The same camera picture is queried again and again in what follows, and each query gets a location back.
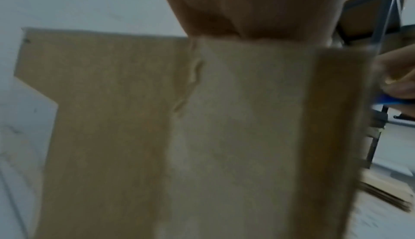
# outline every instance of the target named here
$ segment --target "hand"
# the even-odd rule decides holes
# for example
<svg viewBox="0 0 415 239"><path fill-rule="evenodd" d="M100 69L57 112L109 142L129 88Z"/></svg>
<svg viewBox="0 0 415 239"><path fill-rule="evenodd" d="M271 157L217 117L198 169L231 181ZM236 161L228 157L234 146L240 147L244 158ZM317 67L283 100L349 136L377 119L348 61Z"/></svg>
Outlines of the hand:
<svg viewBox="0 0 415 239"><path fill-rule="evenodd" d="M379 55L376 61L384 67L392 81L382 86L385 93L400 99L415 99L415 45ZM390 107L415 117L415 105L390 105Z"/></svg>

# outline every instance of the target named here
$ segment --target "blue object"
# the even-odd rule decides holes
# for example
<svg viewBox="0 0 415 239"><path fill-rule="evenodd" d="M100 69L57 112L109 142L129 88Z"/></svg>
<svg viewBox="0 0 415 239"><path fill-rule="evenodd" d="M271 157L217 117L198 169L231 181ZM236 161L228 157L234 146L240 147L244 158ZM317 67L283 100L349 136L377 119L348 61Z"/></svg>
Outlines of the blue object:
<svg viewBox="0 0 415 239"><path fill-rule="evenodd" d="M415 99L398 99L382 93L376 98L375 104L415 104Z"/></svg>

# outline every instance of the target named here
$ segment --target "brown cardboard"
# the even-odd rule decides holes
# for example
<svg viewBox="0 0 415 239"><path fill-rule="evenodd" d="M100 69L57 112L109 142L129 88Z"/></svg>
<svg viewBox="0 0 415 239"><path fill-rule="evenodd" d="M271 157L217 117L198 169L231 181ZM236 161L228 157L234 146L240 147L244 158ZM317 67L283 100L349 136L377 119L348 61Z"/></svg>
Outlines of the brown cardboard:
<svg viewBox="0 0 415 239"><path fill-rule="evenodd" d="M341 238L372 54L29 29L59 104L37 239Z"/></svg>

